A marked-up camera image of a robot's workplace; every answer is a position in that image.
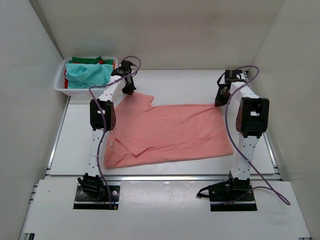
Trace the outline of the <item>pink t shirt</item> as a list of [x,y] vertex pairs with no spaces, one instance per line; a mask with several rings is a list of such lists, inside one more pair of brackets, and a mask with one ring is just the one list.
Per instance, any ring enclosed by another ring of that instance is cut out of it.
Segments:
[[106,169],[233,154],[220,108],[214,104],[153,106],[153,100],[152,95],[134,93],[117,105],[103,160]]

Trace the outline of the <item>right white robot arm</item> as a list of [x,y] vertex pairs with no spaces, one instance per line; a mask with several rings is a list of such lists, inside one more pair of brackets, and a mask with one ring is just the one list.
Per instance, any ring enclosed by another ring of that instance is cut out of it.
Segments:
[[256,145],[268,127],[270,107],[270,101],[256,95],[244,81],[225,83],[224,86],[226,90],[217,94],[216,103],[226,106],[227,112],[232,98],[239,102],[235,120],[239,140],[238,145],[234,145],[237,154],[228,179],[208,187],[208,197],[215,205],[254,200],[250,170]]

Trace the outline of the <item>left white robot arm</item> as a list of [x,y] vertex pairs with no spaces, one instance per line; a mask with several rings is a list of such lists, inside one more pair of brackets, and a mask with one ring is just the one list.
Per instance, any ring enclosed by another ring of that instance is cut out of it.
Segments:
[[112,201],[112,194],[102,173],[100,161],[105,155],[106,140],[116,126],[115,101],[118,95],[120,93],[131,95],[136,90],[133,76],[134,73],[124,76],[112,73],[110,82],[100,86],[104,90],[98,97],[93,93],[93,89],[98,89],[98,86],[91,86],[88,89],[92,96],[89,103],[92,144],[87,170],[83,177],[78,178],[78,183],[81,191],[93,201],[100,201],[105,197],[108,197],[108,202]]

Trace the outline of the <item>teal t shirt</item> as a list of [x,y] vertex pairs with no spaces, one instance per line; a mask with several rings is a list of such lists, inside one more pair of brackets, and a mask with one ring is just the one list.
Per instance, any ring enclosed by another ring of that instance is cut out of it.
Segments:
[[68,89],[88,89],[108,84],[114,67],[112,64],[67,63],[65,69]]

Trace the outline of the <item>green t shirt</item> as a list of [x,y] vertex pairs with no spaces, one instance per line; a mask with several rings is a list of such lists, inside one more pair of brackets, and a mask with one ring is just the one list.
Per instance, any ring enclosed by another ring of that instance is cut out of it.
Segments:
[[103,59],[101,56],[96,58],[85,58],[85,57],[75,57],[73,56],[69,61],[70,64],[103,64]]

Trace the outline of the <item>white plastic basket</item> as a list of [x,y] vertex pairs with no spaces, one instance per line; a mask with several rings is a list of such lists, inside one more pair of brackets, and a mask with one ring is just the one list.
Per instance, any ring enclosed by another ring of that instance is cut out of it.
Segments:
[[[115,57],[109,57],[109,56],[103,56],[101,57],[103,60],[115,60],[115,68],[118,67],[118,59],[115,58]],[[56,74],[56,77],[55,77],[55,81],[54,81],[54,89],[56,91],[60,91],[64,94],[66,94],[67,96],[86,96],[86,97],[89,97],[90,96],[90,93],[89,93],[89,89],[69,89],[69,88],[65,88],[65,70],[66,70],[66,64],[71,60],[72,58],[69,57],[69,58],[66,58],[63,60],[61,66],[59,67],[59,70],[58,70],[58,73]],[[99,97],[103,91],[105,89],[100,86],[97,86],[97,88],[93,88],[91,91],[92,93],[94,94],[95,97]]]

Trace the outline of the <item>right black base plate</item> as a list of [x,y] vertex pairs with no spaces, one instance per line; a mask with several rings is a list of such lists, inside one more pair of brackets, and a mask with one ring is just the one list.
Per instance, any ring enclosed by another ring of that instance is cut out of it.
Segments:
[[196,197],[208,198],[211,212],[255,212],[258,210],[251,187],[245,191],[229,191],[229,185],[220,182],[201,188]]

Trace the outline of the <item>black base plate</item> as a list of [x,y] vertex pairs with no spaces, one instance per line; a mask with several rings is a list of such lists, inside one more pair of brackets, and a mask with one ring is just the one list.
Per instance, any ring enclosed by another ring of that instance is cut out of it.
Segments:
[[77,185],[75,192],[73,209],[76,210],[118,210],[121,193],[120,184],[109,185],[109,198],[107,187],[104,186],[99,195],[93,195],[87,190],[83,190],[80,184]]
[[245,191],[229,191],[229,185],[220,182],[201,188],[196,197],[208,198],[211,212],[255,212],[258,210],[251,187]]

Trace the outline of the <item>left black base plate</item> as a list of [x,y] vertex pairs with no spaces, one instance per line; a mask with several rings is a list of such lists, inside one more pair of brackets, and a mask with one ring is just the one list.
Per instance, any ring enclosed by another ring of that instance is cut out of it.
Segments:
[[87,190],[83,190],[80,184],[77,185],[75,192],[73,209],[76,210],[118,210],[121,193],[120,184],[109,185],[109,198],[107,187],[104,186],[99,195],[93,195]]

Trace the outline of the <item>aluminium rail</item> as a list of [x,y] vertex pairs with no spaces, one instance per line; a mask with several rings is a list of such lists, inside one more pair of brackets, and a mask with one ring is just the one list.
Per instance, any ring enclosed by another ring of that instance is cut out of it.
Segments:
[[[89,173],[90,170],[95,171],[96,167],[89,162],[92,141],[92,130],[87,122],[65,119],[47,175],[50,177],[80,177]],[[224,180],[233,163],[234,157],[231,155],[107,169],[103,172],[110,181]]]

